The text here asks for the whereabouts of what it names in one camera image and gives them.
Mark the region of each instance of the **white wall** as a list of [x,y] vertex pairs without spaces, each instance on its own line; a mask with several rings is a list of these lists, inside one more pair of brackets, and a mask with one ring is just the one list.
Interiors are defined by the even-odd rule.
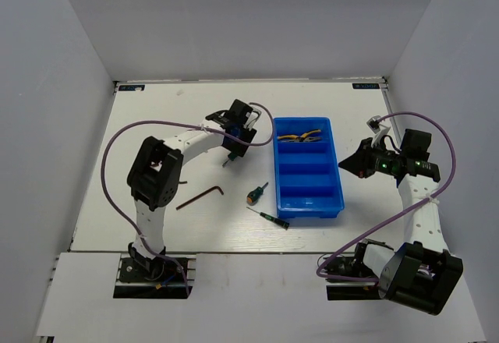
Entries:
[[430,0],[70,0],[114,80],[389,74]]
[[0,0],[0,341],[31,341],[112,82],[68,0]]
[[[432,0],[390,78],[395,109],[429,115],[454,141],[458,171],[441,197],[444,233],[464,260],[491,342],[499,342],[498,9],[499,0]],[[441,137],[430,150],[448,172]]]

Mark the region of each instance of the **yellow pliers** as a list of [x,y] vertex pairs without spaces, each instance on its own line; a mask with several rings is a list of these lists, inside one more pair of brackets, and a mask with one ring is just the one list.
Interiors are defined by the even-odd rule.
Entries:
[[281,135],[278,136],[278,140],[282,140],[283,142],[317,142],[322,139],[320,136],[310,136],[312,134],[319,134],[321,130],[310,130],[307,133],[303,133],[302,135]]

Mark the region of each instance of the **stubby screwdriver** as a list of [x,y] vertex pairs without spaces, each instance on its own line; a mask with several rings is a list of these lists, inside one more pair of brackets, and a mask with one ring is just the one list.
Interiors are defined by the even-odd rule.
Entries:
[[254,210],[253,208],[250,208],[250,207],[246,207],[246,208],[248,208],[249,210],[252,210],[255,213],[258,213],[260,216],[262,216],[266,220],[269,220],[271,222],[274,222],[276,225],[281,226],[284,230],[288,230],[288,227],[289,227],[288,222],[283,221],[283,220],[276,218],[276,217],[272,217],[269,214],[266,214],[264,212],[259,212],[258,210]]
[[256,187],[252,192],[250,192],[248,194],[248,196],[246,197],[246,202],[249,204],[249,205],[254,205],[257,203],[258,199],[260,198],[260,196],[262,196],[262,194],[264,193],[264,189],[265,187],[268,186],[268,182],[265,183],[263,186],[261,187]]

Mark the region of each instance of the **purple cable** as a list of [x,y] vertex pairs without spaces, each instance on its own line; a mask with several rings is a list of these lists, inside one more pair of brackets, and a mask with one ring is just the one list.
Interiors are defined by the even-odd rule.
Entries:
[[211,129],[209,127],[204,127],[202,128],[201,126],[196,126],[196,125],[187,125],[185,123],[177,123],[177,122],[170,122],[170,121],[160,121],[160,120],[154,120],[154,119],[151,119],[151,120],[146,120],[146,121],[138,121],[138,122],[133,122],[133,123],[130,123],[128,124],[127,126],[121,128],[115,135],[112,136],[112,138],[109,140],[109,143],[108,145],[106,146],[106,148],[104,149],[104,154],[102,155],[102,162],[101,162],[101,185],[102,185],[102,190],[104,192],[104,195],[106,197],[106,199],[108,200],[108,202],[111,204],[111,206],[113,208],[115,208],[115,210],[123,217],[125,218],[129,224],[131,224],[133,226],[133,228],[135,229],[135,231],[137,232],[137,234],[141,237],[140,240],[142,241],[142,244],[144,246],[144,248],[152,255],[156,256],[156,257],[159,257],[160,259],[164,260],[164,261],[172,261],[178,269],[181,269],[182,270],[182,277],[184,279],[184,283],[186,284],[186,293],[187,293],[187,296],[189,297],[189,284],[187,282],[187,276],[186,276],[186,273],[184,272],[182,266],[180,265],[180,263],[173,257],[170,257],[170,256],[166,256],[166,255],[161,255],[160,253],[156,253],[155,251],[152,250],[152,248],[149,247],[149,244],[147,244],[147,242],[145,241],[145,239],[142,237],[142,232],[139,228],[139,226],[137,226],[137,224],[133,221],[132,218],[130,218],[123,210],[120,209],[120,207],[118,207],[118,205],[115,203],[115,201],[111,198],[111,195],[109,194],[109,191],[108,191],[108,186],[106,184],[106,178],[105,178],[105,172],[106,172],[106,162],[108,160],[108,155],[109,155],[109,151],[111,149],[111,146],[112,144],[116,141],[116,139],[118,139],[118,137],[120,135],[122,135],[126,130],[129,130],[133,127],[137,127],[137,126],[141,126],[141,125],[168,125],[168,126],[177,126],[177,127],[183,127],[183,128],[186,128],[186,129],[194,129],[194,130],[204,130],[204,131],[208,131],[210,133],[217,133],[217,134],[221,134],[223,136],[226,136],[228,137],[229,139],[232,139],[234,140],[235,142],[238,142],[238,143],[241,143],[242,145],[244,146],[252,146],[252,147],[261,147],[261,146],[264,146],[266,144],[269,144],[272,139],[274,138],[274,133],[275,133],[275,124],[274,124],[274,119],[272,118],[272,115],[271,113],[268,111],[267,108],[265,108],[262,104],[258,104],[258,103],[249,103],[249,105],[254,105],[254,106],[257,106],[257,107],[260,107],[262,109],[264,109],[266,111],[266,113],[268,114],[268,117],[269,119],[271,120],[271,124],[272,124],[272,134],[271,136],[269,137],[268,140],[266,140],[265,142],[262,142],[262,143],[247,143],[247,142],[243,142],[242,140],[239,140],[238,138],[236,138],[235,136],[232,136],[230,134],[227,134],[221,130],[217,130],[217,129]]
[[[452,179],[454,178],[454,174],[455,174],[455,164],[456,164],[456,160],[455,160],[455,151],[454,151],[454,146],[452,145],[452,142],[451,142],[451,138],[449,138],[449,135],[445,132],[445,130],[442,128],[442,126],[438,125],[433,119],[431,118],[428,118],[426,117],[425,115],[421,115],[420,113],[415,113],[414,111],[398,111],[398,112],[395,112],[395,113],[391,113],[390,115],[385,115],[381,118],[379,118],[377,121],[378,122],[381,122],[381,121],[384,121],[385,119],[387,118],[390,118],[390,117],[395,117],[396,115],[414,115],[416,117],[419,117],[419,118],[422,118],[426,121],[428,121],[429,123],[431,123],[433,126],[435,126],[441,133],[442,135],[444,136],[445,140],[447,141],[447,144],[449,146],[449,150],[451,151],[451,159],[452,159],[452,168],[451,168],[451,174],[449,175],[449,178],[447,179],[447,181],[444,183],[444,185],[442,187],[440,187],[437,191],[435,191],[434,193],[432,193],[430,196],[432,198],[436,198],[437,196],[439,196],[441,193],[443,193],[443,191],[446,190],[446,188],[449,187],[449,185],[451,184],[452,182]],[[342,253],[344,253],[344,251],[346,251],[348,248],[350,248],[351,246],[353,246],[354,244],[356,244],[357,242],[360,242],[361,240],[365,239],[366,237],[368,237],[369,235],[373,234],[374,232],[378,231],[380,228],[383,228],[385,227],[386,225],[390,224],[391,222],[393,221],[396,221],[398,220],[400,217],[403,217],[405,216],[407,213],[419,208],[419,207],[422,207],[424,204],[428,203],[430,201],[430,199],[428,197],[422,199],[421,201],[418,201],[417,203],[411,205],[410,207],[407,207],[405,208],[402,212],[400,213],[397,213],[395,216],[392,216],[390,218],[388,218],[387,220],[381,222],[380,224],[374,226],[373,228],[370,228],[369,230],[367,230],[366,232],[364,232],[363,234],[359,235],[357,238],[351,240],[350,242],[346,243],[342,248],[340,248],[339,250],[337,250],[335,253],[333,253],[331,256],[329,256],[318,268],[317,268],[317,272],[316,274],[319,276],[319,277],[322,277],[322,278],[328,278],[328,279],[338,279],[338,280],[341,280],[341,281],[357,281],[357,282],[372,282],[372,281],[377,281],[377,278],[355,278],[355,277],[346,277],[346,276],[342,276],[342,275],[334,275],[334,274],[323,274],[321,273],[321,271],[332,261],[334,260],[336,257],[338,257],[339,255],[341,255]]]

